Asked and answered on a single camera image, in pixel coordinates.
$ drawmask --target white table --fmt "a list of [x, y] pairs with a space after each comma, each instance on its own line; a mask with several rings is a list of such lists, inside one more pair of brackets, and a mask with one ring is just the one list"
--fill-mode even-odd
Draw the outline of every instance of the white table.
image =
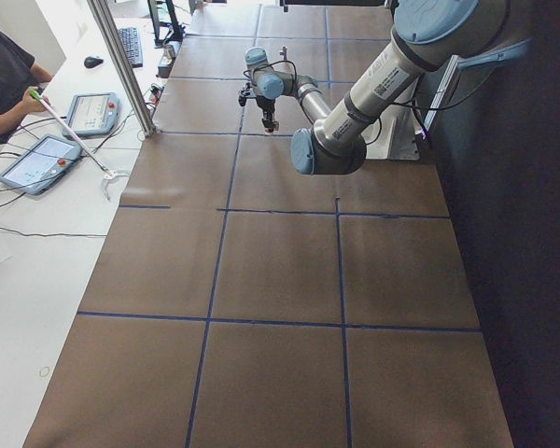
[[[157, 81], [161, 50], [152, 49], [151, 24], [146, 20], [117, 20], [117, 26], [143, 30], [144, 66], [134, 70], [142, 91]], [[99, 55], [105, 62], [86, 69], [83, 60]], [[45, 95], [54, 109], [66, 115], [76, 93], [113, 91], [120, 98], [119, 122], [132, 112], [116, 69], [98, 30], [89, 30], [50, 82]], [[25, 123], [48, 117], [30, 116]], [[41, 137], [59, 135], [53, 120], [29, 126]], [[130, 117], [120, 135], [111, 138], [97, 156], [110, 169], [131, 171], [143, 135]], [[35, 137], [16, 133], [3, 151], [21, 153]], [[102, 138], [88, 140], [96, 147]], [[0, 173], [13, 159], [0, 157]], [[40, 196], [25, 195], [0, 208], [0, 227], [25, 233], [78, 233], [106, 235], [116, 213], [127, 178], [108, 187], [107, 201], [100, 190], [104, 173], [89, 158], [80, 161], [52, 189]], [[0, 204], [17, 197], [0, 192]], [[78, 304], [91, 277], [104, 237], [23, 237], [0, 231], [0, 447], [18, 448], [35, 419]]]

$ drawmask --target hand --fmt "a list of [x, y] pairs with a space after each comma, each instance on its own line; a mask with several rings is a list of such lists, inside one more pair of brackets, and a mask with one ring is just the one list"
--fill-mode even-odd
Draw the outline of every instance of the hand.
[[[43, 112], [46, 108], [42, 106], [42, 104], [39, 103], [33, 96], [31, 96], [31, 90], [37, 90], [37, 86], [28, 87], [21, 99], [21, 105], [25, 114]], [[42, 96], [42, 99], [49, 104], [49, 98], [47, 96]]]

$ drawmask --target blue and white device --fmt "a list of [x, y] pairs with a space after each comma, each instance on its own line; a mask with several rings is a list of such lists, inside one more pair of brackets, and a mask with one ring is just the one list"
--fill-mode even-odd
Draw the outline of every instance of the blue and white device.
[[77, 143], [45, 135], [0, 174], [0, 182], [29, 194], [49, 189], [80, 158]]
[[[66, 124], [81, 138], [108, 135], [119, 116], [119, 99], [115, 93], [86, 93], [75, 95]], [[63, 131], [66, 138], [72, 138]]]

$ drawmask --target reacher grabber tool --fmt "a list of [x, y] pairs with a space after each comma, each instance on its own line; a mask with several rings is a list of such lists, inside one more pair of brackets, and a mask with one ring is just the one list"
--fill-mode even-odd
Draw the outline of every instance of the reacher grabber tool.
[[104, 174], [104, 179], [102, 179], [102, 191], [104, 192], [105, 198], [110, 200], [110, 195], [108, 194], [108, 191], [107, 191], [108, 183], [112, 182], [117, 177], [128, 177], [131, 174], [128, 171], [110, 170], [107, 166], [105, 166], [97, 157], [95, 157], [93, 154], [91, 154], [90, 149], [87, 147], [87, 145], [85, 145], [83, 140], [81, 140], [78, 137], [78, 135], [75, 133], [75, 131], [73, 131], [66, 124], [66, 122], [58, 116], [56, 111], [54, 111], [54, 109], [52, 109], [52, 107], [41, 97], [41, 95], [37, 91], [30, 90], [30, 93], [31, 93], [31, 96], [33, 96], [39, 103], [41, 103], [42, 106], [44, 106], [46, 108], [46, 110], [49, 112], [49, 114], [52, 115], [54, 117], [54, 119], [56, 121], [58, 121], [58, 123], [70, 134], [70, 136], [73, 138], [73, 140], [75, 140], [79, 144], [79, 146], [81, 147], [83, 152], [85, 152], [85, 154], [87, 156], [89, 156], [93, 161], [95, 161], [95, 163], [97, 163], [97, 165], [100, 167], [100, 169], [105, 173]]

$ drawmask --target black mouse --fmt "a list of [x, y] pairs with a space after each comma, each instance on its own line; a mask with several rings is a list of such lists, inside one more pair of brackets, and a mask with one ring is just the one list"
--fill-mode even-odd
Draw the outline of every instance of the black mouse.
[[104, 60], [102, 58], [98, 58], [97, 56], [88, 56], [85, 58], [83, 65], [85, 68], [93, 68], [102, 63]]

